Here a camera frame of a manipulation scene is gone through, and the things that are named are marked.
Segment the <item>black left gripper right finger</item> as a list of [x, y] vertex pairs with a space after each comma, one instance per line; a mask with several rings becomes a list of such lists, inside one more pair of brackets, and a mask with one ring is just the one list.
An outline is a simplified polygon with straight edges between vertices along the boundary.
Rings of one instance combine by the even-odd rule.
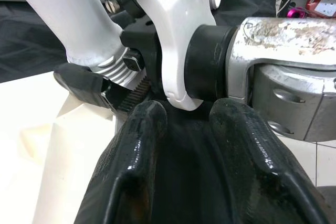
[[291, 150], [249, 106], [217, 100], [209, 121], [239, 223], [327, 223], [328, 205]]

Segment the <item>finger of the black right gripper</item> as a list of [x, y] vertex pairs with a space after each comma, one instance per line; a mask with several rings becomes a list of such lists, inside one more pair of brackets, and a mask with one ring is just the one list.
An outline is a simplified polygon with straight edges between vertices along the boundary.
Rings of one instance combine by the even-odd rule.
[[88, 68], [72, 63], [64, 63], [54, 70], [55, 80], [78, 100], [108, 109], [116, 104], [110, 99], [112, 82], [105, 76]]

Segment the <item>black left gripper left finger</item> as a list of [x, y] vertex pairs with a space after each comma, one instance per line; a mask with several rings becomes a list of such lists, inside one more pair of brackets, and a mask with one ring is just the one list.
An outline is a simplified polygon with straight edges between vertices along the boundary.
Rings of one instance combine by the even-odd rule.
[[87, 223], [150, 223], [155, 170], [167, 132], [157, 101], [137, 105], [99, 157], [86, 190]]

